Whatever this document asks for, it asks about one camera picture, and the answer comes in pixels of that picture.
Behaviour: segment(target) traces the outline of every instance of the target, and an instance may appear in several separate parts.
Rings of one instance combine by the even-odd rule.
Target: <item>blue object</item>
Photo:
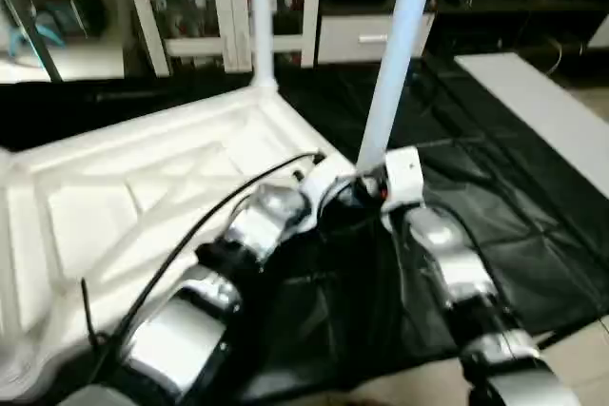
[[[49,29],[48,27],[43,26],[41,24],[36,24],[36,30],[38,30],[38,33],[40,35],[42,35],[44,38],[47,38],[51,42],[54,42],[55,45],[58,45],[60,47],[64,47],[66,45],[66,42],[64,42],[57,33],[55,33],[53,30]],[[21,28],[13,29],[10,32],[9,56],[15,57],[17,45],[19,44],[19,42],[26,41],[26,40],[29,42],[28,37],[26,36],[26,34],[23,32],[23,30]],[[40,61],[40,57],[38,57],[38,61],[40,62],[40,65],[42,66],[43,63],[42,63],[42,61]]]

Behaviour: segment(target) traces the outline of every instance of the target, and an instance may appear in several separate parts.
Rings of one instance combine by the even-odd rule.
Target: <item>drawer handle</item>
[[[360,35],[358,42],[362,45],[369,43],[387,43],[387,34],[379,33],[377,35]]]

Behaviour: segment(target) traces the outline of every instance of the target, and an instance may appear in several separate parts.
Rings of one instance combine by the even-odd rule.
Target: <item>white cabinet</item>
[[[274,50],[312,66],[319,0],[272,0]],[[150,61],[167,75],[184,61],[251,69],[249,0],[134,0]]]
[[[434,14],[424,13],[412,50],[420,57],[434,22]],[[317,60],[320,64],[372,62],[383,59],[393,18],[391,15],[324,16]]]
[[[295,54],[303,67],[313,66],[318,5],[319,0],[271,0],[273,50]],[[253,23],[250,6],[250,0],[233,0],[241,69],[251,69]]]
[[[157,75],[181,58],[221,59],[238,68],[231,0],[133,0]]]

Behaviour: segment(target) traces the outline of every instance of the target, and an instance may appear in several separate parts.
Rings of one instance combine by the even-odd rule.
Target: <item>white foam platform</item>
[[[14,360],[0,358],[0,398],[27,390],[51,358],[86,347],[81,278],[96,329],[110,326],[207,209],[248,177],[316,150],[335,152],[275,91],[249,87],[0,151],[0,341],[20,344]],[[311,166],[302,160],[269,179],[293,183],[294,169]],[[196,262],[192,248],[231,208],[195,237],[157,294]]]

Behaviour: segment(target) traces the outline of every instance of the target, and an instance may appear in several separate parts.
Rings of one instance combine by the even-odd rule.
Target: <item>cabinet drawer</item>
[[[391,21],[391,15],[323,17],[317,62],[380,61]],[[422,16],[413,57],[421,56],[433,22],[434,14]]]

